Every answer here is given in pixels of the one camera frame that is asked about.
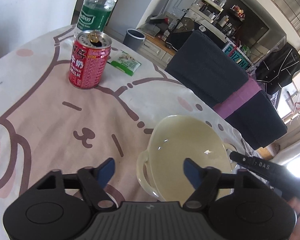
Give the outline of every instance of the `gray trash bin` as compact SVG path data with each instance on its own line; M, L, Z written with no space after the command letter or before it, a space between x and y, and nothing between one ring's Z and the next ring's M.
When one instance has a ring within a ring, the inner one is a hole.
M130 49L137 51L145 39L146 36L141 31L128 29L123 44L128 46Z

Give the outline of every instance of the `dark gray fabric chair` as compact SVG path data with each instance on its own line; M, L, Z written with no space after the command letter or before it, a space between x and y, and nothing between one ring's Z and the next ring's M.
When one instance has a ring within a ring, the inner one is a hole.
M210 107L248 81L248 74L200 30L191 34L165 70Z
M199 30L178 50L166 71L211 108L248 81L248 74ZM264 91L259 91L226 121L253 149L266 147L287 133Z

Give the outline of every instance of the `wooden countertop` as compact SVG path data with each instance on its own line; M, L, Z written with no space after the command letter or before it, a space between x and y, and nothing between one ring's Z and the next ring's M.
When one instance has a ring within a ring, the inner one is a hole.
M161 40L158 35L153 39L150 36L146 35L146 39L150 42L152 42L154 45L157 45L158 47L160 47L161 49L163 49L165 52L168 52L170 55L174 56L176 51L174 49L168 49L166 47L166 43Z

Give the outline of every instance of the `green bottle label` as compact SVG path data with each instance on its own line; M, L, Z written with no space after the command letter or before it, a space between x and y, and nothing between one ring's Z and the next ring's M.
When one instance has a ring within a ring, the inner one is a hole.
M100 9L91 9L87 6L82 6L77 27L82 30L97 30L103 31L111 11Z

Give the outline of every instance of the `cartoon tablecloth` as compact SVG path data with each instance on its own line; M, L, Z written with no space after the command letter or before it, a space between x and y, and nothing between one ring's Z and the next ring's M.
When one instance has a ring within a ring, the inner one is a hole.
M72 86L73 29L47 33L0 59L0 240L8 239L5 209L52 169L76 173L113 157L106 192L118 204L155 201L137 181L136 160L155 125L171 114L200 119L238 152L259 156L191 90L116 40L111 53L122 49L142 63L135 74L107 64L96 88Z

